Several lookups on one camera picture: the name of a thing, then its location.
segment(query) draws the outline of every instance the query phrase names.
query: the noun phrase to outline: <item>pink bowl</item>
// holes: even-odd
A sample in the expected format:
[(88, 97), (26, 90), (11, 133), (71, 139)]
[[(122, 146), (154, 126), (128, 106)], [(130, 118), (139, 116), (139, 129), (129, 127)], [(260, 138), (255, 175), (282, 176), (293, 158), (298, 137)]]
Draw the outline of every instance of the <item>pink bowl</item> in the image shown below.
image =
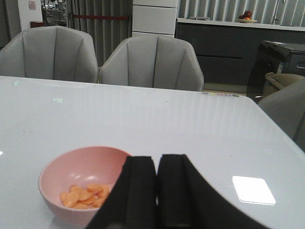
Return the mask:
[(39, 191), (55, 216), (70, 224), (87, 225), (98, 208), (65, 207), (60, 201), (60, 193), (68, 192), (71, 185), (114, 185), (129, 155), (123, 150), (108, 146), (74, 149), (53, 159), (43, 169), (38, 181)]

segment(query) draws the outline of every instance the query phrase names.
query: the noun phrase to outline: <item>curtain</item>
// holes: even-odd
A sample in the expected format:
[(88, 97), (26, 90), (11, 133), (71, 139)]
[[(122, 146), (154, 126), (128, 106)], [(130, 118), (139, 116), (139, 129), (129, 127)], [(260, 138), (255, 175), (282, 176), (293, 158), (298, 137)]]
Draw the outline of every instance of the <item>curtain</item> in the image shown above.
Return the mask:
[(72, 14), (132, 16), (132, 0), (71, 0), (68, 12), (71, 12), (69, 27), (92, 36), (99, 66), (105, 63), (122, 40), (129, 37), (131, 21), (72, 18)]

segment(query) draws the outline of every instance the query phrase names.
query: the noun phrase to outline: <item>cabinet drawer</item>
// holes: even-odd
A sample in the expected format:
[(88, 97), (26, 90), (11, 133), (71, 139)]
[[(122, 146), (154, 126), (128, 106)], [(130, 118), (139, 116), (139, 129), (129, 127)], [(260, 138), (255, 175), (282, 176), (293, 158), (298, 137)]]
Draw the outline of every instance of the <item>cabinet drawer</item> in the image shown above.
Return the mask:
[(176, 37), (191, 43), (197, 55), (242, 57), (248, 43), (244, 33), (231, 26), (178, 24)]
[(176, 8), (133, 6), (132, 31), (175, 33)]
[(133, 0), (134, 5), (177, 7), (178, 0)]
[[(152, 34), (157, 34), (157, 33), (147, 33), (147, 32), (132, 32), (132, 37), (142, 37), (142, 36), (149, 36)], [(173, 34), (162, 34), (162, 36), (167, 36), (167, 37), (174, 37)]]
[(248, 75), (243, 72), (243, 60), (197, 57), (205, 83), (247, 85)]

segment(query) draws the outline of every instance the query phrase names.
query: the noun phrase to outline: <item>red rope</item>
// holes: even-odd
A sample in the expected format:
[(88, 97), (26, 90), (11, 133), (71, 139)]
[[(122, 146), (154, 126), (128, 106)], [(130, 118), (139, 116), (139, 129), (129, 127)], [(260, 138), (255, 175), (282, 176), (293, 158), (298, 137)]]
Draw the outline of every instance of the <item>red rope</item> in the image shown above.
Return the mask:
[(73, 14), (73, 18), (82, 18), (82, 19), (99, 19), (99, 20), (120, 20), (128, 21), (128, 17), (113, 17), (113, 16), (95, 16), (95, 15), (76, 15)]

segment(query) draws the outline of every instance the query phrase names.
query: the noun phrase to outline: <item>chair backrest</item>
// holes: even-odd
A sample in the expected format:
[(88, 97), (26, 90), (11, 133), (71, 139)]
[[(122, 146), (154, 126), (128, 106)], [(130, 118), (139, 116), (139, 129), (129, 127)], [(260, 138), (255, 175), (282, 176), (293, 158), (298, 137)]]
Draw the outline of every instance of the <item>chair backrest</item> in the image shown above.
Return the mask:
[(101, 67), (106, 84), (201, 91), (203, 73), (192, 45), (149, 35), (125, 39)]
[(25, 30), (0, 51), (0, 75), (95, 83), (92, 37), (62, 26)]
[(305, 79), (265, 97), (258, 105), (305, 151)]

